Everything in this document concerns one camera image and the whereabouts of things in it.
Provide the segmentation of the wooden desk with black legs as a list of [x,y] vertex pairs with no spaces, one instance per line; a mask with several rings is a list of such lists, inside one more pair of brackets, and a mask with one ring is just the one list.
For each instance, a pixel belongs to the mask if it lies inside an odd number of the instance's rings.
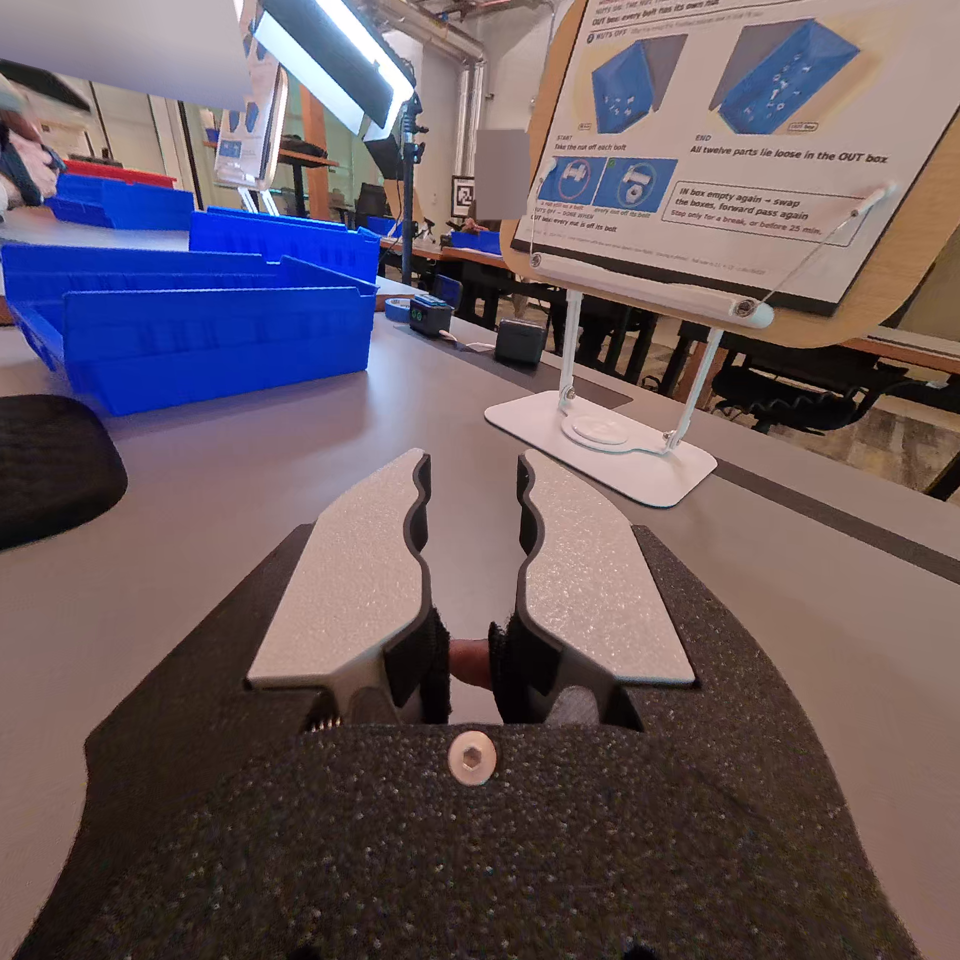
[[841,346],[862,354],[897,361],[909,367],[958,377],[958,348],[951,350],[936,346],[917,345],[910,342],[892,341],[877,335],[860,337],[842,342]]

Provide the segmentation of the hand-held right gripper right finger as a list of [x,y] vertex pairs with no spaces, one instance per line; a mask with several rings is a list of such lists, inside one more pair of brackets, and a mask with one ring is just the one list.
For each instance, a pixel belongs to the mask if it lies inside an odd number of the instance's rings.
[[637,538],[606,496],[539,450],[518,458],[515,669],[537,719],[589,691],[602,721],[639,724],[627,691],[697,676]]

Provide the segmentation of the person's right hand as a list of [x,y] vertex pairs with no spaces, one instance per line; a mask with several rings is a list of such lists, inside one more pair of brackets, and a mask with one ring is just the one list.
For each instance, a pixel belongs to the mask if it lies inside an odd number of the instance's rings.
[[486,639],[451,639],[448,651],[450,676],[471,687],[492,690],[490,645]]

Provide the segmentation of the dark grey case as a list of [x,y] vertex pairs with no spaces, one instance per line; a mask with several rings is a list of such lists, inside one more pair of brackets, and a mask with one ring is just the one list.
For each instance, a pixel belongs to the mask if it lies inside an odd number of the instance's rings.
[[541,362],[545,342],[543,326],[523,319],[503,318],[496,330],[493,356],[499,363],[535,367]]

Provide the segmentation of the row of small blue bins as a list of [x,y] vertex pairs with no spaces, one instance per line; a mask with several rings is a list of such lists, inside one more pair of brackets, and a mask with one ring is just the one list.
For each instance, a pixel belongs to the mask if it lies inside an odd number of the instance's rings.
[[[368,215],[363,226],[370,232],[385,237],[387,239],[387,250],[394,251],[397,254],[402,251],[402,221],[400,219]],[[473,250],[485,255],[500,256],[499,233],[497,231],[470,233],[452,230],[450,233],[440,236],[437,243],[441,248]]]

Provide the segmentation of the black battery charger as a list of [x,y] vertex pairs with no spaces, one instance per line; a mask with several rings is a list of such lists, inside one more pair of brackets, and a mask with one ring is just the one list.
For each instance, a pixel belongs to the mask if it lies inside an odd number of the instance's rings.
[[418,294],[410,301],[409,327],[428,338],[447,338],[453,308],[433,294]]

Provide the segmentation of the instruction sheet on stand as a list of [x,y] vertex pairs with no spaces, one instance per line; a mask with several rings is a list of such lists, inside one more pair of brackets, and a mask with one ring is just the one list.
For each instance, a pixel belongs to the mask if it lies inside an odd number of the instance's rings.
[[246,64],[252,91],[241,109],[222,114],[214,183],[236,189],[248,212],[255,212],[257,194],[267,214],[279,215],[271,188],[280,158],[289,79],[277,59],[254,38],[249,39]]

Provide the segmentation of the studio light panel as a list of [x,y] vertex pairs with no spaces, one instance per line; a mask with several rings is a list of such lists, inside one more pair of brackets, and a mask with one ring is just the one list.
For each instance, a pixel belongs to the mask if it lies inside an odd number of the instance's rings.
[[263,1],[253,37],[354,136],[390,138],[415,93],[410,67],[346,1]]

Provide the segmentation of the red plastic bin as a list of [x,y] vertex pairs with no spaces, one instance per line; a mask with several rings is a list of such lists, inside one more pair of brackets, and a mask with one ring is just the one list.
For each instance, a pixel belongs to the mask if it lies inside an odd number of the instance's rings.
[[175,177],[166,174],[154,174],[92,160],[68,158],[64,163],[68,174],[120,182],[129,186],[155,186],[172,189],[177,184]]

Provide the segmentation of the black wrist rest pad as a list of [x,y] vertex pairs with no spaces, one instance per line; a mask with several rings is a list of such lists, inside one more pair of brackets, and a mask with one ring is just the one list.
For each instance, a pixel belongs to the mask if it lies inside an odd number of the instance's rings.
[[114,508],[124,462],[100,418],[53,394],[1,398],[1,549],[56,536]]

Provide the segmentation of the black office chair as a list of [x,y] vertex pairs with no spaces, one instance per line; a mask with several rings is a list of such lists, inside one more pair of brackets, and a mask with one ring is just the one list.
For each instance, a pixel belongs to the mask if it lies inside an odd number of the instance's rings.
[[877,401],[905,385],[906,369],[881,365],[878,386],[845,391],[799,386],[750,366],[724,366],[714,376],[714,410],[752,417],[751,429],[767,435],[775,426],[825,436],[859,423]]

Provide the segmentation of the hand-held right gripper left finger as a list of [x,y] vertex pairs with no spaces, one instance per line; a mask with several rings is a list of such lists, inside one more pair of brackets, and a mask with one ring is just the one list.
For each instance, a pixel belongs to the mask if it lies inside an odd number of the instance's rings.
[[338,714],[378,689],[399,716],[418,714],[434,662],[430,467],[409,449],[318,516],[246,674],[252,689],[327,690]]

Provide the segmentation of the blue plastic bin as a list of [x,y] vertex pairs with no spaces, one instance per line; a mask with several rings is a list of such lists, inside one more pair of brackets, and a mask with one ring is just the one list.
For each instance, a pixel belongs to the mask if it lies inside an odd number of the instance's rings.
[[120,231],[188,232],[195,210],[187,191],[62,174],[44,202],[57,220]]
[[44,365],[114,416],[365,371],[378,287],[284,255],[2,246]]
[[191,214],[189,250],[259,255],[270,262],[295,258],[369,283],[377,281],[381,254],[378,234],[364,227],[226,208]]

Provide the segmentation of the wood-top desk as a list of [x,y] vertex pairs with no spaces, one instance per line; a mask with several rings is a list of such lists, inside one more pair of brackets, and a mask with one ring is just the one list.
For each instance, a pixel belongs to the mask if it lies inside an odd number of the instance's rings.
[[499,255],[470,247],[414,242],[411,263],[411,274],[424,289],[432,289],[434,277],[459,282],[462,294],[456,316],[490,330],[497,325],[500,300],[518,286]]

